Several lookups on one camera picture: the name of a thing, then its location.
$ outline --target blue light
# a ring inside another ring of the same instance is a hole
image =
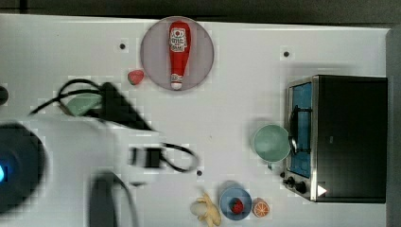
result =
[[[0,183],[4,180],[4,171],[3,168],[0,166]]]

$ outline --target blue bowl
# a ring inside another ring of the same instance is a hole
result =
[[[230,204],[234,199],[240,199],[244,204],[244,211],[240,214],[235,214],[231,211]],[[225,217],[231,220],[242,220],[252,211],[252,198],[250,194],[242,188],[228,188],[221,194],[220,209]]]

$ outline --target white tabletop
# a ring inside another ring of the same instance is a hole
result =
[[[10,92],[1,117],[26,115],[69,79],[114,82],[169,143],[201,158],[201,177],[166,174],[132,191],[141,226],[205,226],[189,205],[202,189],[218,204],[218,188],[229,180],[265,199],[270,214],[223,217],[221,226],[385,226],[385,204],[313,203],[286,190],[251,152],[249,138],[261,124],[284,125],[289,81],[316,74],[385,77],[388,29],[200,23],[215,45],[212,71],[199,87],[172,92],[150,79],[137,87],[127,81],[130,69],[141,68],[140,43],[155,22],[0,15],[0,83]],[[128,49],[120,50],[121,42]]]

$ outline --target bottle label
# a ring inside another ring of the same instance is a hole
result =
[[[172,28],[170,33],[170,49],[173,52],[183,52],[187,47],[184,28]]]
[[[171,82],[179,82],[179,83],[181,83],[181,82],[183,82],[183,77],[179,76],[177,74],[172,74],[171,75]]]

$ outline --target red object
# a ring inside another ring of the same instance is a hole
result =
[[[144,79],[144,71],[142,70],[133,70],[132,72],[128,73],[128,80],[132,85],[137,85],[139,84],[142,79]]]
[[[171,61],[171,87],[179,90],[191,49],[191,29],[182,21],[173,22],[169,29],[169,52]]]
[[[233,211],[233,213],[236,215],[241,214],[242,211],[244,211],[244,204],[240,199],[235,201],[233,207],[231,207],[231,211]]]

